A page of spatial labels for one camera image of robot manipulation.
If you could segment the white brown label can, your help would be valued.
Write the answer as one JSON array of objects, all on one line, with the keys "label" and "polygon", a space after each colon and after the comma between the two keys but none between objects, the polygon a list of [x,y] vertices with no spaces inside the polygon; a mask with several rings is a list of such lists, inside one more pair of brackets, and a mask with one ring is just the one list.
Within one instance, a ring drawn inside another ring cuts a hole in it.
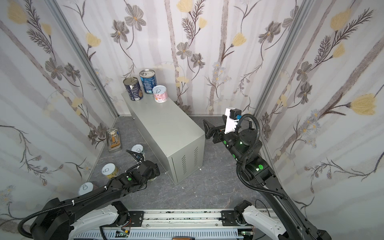
[{"label": "white brown label can", "polygon": [[134,146],[131,148],[131,151],[132,151],[132,152],[136,152],[136,153],[140,153],[140,154],[142,154],[143,156],[145,156],[145,149],[144,149],[144,146],[141,145],[141,144],[134,145]]}]

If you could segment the yellow label can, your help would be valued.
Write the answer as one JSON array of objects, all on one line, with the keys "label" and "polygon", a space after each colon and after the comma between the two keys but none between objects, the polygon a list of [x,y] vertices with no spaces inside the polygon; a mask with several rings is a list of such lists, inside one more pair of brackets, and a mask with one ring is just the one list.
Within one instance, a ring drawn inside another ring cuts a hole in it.
[{"label": "yellow label can", "polygon": [[113,163],[108,163],[103,166],[102,174],[108,179],[113,179],[118,176],[119,168]]}]

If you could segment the blue label tall can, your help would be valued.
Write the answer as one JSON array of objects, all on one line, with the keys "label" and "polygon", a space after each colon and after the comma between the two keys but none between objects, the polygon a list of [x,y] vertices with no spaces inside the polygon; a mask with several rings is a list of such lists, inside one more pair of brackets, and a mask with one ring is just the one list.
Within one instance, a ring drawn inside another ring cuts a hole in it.
[{"label": "blue label tall can", "polygon": [[139,73],[146,94],[153,94],[153,88],[157,86],[156,73],[154,70],[145,69]]}]

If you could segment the dark navy tall can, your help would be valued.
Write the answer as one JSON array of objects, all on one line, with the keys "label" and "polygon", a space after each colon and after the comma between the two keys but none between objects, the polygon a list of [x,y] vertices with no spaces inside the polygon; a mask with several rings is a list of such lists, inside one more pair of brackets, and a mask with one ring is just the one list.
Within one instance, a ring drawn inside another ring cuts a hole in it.
[{"label": "dark navy tall can", "polygon": [[143,93],[139,80],[136,77],[127,77],[123,80],[123,84],[132,101],[140,101],[143,98]]}]

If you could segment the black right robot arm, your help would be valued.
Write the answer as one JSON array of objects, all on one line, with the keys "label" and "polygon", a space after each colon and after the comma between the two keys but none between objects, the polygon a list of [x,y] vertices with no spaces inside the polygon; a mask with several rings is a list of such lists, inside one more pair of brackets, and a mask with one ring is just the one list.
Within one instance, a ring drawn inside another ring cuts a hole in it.
[{"label": "black right robot arm", "polygon": [[[226,125],[234,123],[233,131],[225,133]],[[315,227],[298,209],[279,182],[270,165],[260,156],[261,128],[252,114],[227,117],[225,125],[214,126],[203,121],[206,139],[223,143],[236,160],[236,175],[247,188],[262,194],[278,219],[262,214],[253,204],[243,201],[234,209],[237,223],[249,224],[272,240],[330,240],[330,234]]]}]

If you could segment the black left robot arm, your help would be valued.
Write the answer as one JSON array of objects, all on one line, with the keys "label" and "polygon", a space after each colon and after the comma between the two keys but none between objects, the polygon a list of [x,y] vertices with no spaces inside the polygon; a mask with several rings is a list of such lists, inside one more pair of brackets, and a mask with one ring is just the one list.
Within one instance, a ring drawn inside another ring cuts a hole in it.
[{"label": "black left robot arm", "polygon": [[149,179],[159,175],[157,164],[139,162],[90,193],[65,201],[50,200],[41,211],[22,219],[18,231],[34,240],[69,240],[96,227],[133,226],[129,210],[119,199],[142,190]]}]

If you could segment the grey metal cabinet counter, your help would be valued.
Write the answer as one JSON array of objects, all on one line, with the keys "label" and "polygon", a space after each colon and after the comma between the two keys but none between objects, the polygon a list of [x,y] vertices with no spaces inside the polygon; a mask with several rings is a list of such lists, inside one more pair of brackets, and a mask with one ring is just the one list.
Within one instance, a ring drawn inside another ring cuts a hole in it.
[{"label": "grey metal cabinet counter", "polygon": [[122,93],[136,127],[175,185],[203,166],[205,133],[174,102]]}]

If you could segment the pink orange label flat can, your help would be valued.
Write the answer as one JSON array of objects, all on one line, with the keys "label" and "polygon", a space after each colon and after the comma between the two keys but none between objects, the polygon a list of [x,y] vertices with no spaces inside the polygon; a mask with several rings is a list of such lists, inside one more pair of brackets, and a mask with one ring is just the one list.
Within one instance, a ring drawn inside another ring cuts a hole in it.
[{"label": "pink orange label flat can", "polygon": [[87,193],[90,193],[94,190],[94,184],[91,183],[91,182],[86,182],[84,184],[82,184],[79,189],[78,189],[78,195],[79,196],[82,196],[82,195],[85,195]]}]

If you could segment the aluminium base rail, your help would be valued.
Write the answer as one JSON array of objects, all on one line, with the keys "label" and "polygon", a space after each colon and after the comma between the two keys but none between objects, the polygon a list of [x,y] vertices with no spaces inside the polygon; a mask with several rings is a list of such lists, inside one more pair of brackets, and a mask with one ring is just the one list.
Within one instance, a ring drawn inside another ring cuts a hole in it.
[{"label": "aluminium base rail", "polygon": [[123,226],[111,206],[75,222],[71,240],[277,240],[286,228],[272,210],[133,210]]}]

